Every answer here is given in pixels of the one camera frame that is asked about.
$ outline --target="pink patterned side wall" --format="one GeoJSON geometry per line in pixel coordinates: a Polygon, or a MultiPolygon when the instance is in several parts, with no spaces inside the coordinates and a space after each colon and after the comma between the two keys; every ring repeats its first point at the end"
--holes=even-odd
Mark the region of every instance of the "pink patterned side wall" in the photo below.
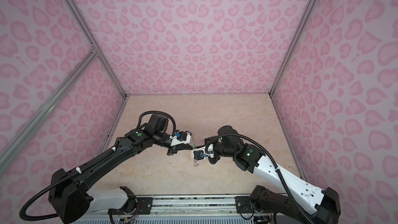
{"type": "MultiPolygon", "coordinates": [[[[95,60],[1,178],[1,223],[21,223],[20,208],[50,184],[55,171],[68,171],[97,155],[120,100],[95,60]]],[[[47,195],[35,202],[28,214],[54,213],[47,195]]]]}
{"type": "Polygon", "coordinates": [[[268,92],[307,0],[76,0],[127,93],[268,92]]]}
{"type": "Polygon", "coordinates": [[[320,0],[276,93],[340,223],[398,222],[398,0],[320,0]]]}
{"type": "Polygon", "coordinates": [[[0,154],[89,47],[62,0],[0,0],[0,154]]]}

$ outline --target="beige table surface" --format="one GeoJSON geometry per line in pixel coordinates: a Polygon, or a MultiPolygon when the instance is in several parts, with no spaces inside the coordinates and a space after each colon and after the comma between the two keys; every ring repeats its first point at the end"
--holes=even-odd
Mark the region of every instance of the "beige table surface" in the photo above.
{"type": "MultiPolygon", "coordinates": [[[[204,138],[217,135],[220,127],[231,125],[238,133],[264,146],[279,165],[298,175],[268,95],[131,96],[109,146],[116,137],[136,127],[141,113],[150,110],[170,114],[178,130],[193,133],[196,145],[204,144],[204,138]]],[[[167,133],[171,130],[169,121],[167,133]]],[[[172,156],[166,153],[164,147],[147,148],[102,177],[94,188],[127,186],[136,195],[249,194],[256,185],[261,185],[281,192],[261,177],[241,171],[232,158],[221,157],[214,165],[201,160],[199,166],[194,167],[190,151],[179,151],[172,156]]]]}

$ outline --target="white robotic arm segment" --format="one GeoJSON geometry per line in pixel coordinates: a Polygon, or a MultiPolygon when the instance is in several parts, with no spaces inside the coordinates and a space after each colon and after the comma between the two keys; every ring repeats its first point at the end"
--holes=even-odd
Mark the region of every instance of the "white robotic arm segment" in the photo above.
{"type": "MultiPolygon", "coordinates": [[[[254,168],[253,174],[268,180],[285,192],[285,189],[281,183],[281,179],[279,179],[279,176],[276,173],[275,167],[272,165],[270,158],[268,156],[262,156],[258,161],[258,164],[259,166],[254,168]]],[[[281,171],[286,185],[290,189],[290,192],[295,200],[307,213],[315,213],[317,211],[315,205],[321,205],[322,199],[324,197],[322,189],[300,179],[280,165],[278,165],[278,169],[281,171]]]]}

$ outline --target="pink patterned back wall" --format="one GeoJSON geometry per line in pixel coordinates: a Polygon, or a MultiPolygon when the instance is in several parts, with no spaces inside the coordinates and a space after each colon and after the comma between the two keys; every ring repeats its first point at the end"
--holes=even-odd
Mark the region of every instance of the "pink patterned back wall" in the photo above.
{"type": "Polygon", "coordinates": [[[398,0],[320,0],[276,94],[340,223],[398,222],[398,0]]]}
{"type": "MultiPolygon", "coordinates": [[[[50,185],[55,171],[68,171],[97,156],[120,100],[95,60],[0,179],[1,223],[22,223],[20,208],[50,185]]],[[[37,200],[27,214],[54,213],[47,197],[37,200]]]]}
{"type": "Polygon", "coordinates": [[[62,0],[0,0],[0,154],[90,49],[62,0]]]}
{"type": "Polygon", "coordinates": [[[269,92],[308,0],[75,0],[127,93],[269,92]]]}

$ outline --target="pink heart pattern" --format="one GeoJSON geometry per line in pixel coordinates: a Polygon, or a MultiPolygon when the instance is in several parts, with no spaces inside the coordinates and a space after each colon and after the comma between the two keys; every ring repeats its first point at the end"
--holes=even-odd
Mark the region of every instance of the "pink heart pattern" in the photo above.
{"type": "Polygon", "coordinates": [[[307,2],[76,1],[132,94],[269,92],[307,2]]]}
{"type": "MultiPolygon", "coordinates": [[[[104,68],[95,60],[0,179],[2,223],[15,223],[11,220],[18,220],[22,204],[32,192],[50,184],[53,172],[72,169],[97,155],[120,101],[104,68]],[[96,102],[93,95],[100,100],[96,102]]],[[[5,136],[0,137],[3,146],[5,136]]],[[[32,209],[34,215],[54,212],[46,197],[32,209]]]]}
{"type": "Polygon", "coordinates": [[[341,223],[398,222],[396,2],[320,0],[274,98],[309,181],[339,192],[341,223]]]}
{"type": "Polygon", "coordinates": [[[90,47],[62,0],[2,0],[0,25],[0,136],[8,143],[90,47]]]}

